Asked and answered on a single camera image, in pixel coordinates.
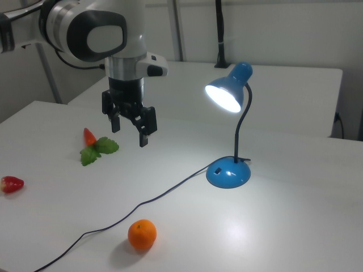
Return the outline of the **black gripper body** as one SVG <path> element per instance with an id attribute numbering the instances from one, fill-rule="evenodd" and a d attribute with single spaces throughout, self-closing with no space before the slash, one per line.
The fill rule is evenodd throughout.
<path id="1" fill-rule="evenodd" d="M 157 131 L 157 118 L 154 107 L 145 107 L 144 79 L 118 80 L 108 78 L 109 90 L 102 92 L 102 112 L 111 117 L 118 112 L 119 116 L 130 120 L 139 129 L 147 126 L 149 135 Z"/>

